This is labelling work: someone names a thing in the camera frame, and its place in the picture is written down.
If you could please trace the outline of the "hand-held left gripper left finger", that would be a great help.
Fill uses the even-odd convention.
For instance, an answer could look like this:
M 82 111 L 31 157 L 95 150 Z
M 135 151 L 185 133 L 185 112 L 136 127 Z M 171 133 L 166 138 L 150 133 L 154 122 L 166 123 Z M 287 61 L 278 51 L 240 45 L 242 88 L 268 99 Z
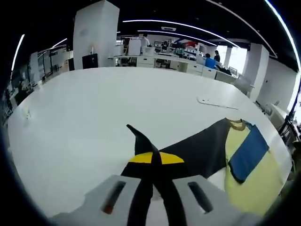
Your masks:
M 82 205 L 51 217 L 55 226 L 143 226 L 153 195 L 152 153 L 131 158 L 120 175 L 111 175 L 85 194 Z

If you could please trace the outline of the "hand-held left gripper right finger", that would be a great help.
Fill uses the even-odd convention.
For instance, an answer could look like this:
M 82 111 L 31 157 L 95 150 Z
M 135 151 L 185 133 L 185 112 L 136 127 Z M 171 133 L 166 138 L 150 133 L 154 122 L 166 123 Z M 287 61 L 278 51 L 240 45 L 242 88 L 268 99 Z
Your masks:
M 238 211 L 225 193 L 201 175 L 190 172 L 183 159 L 160 153 L 155 187 L 170 226 L 232 226 Z

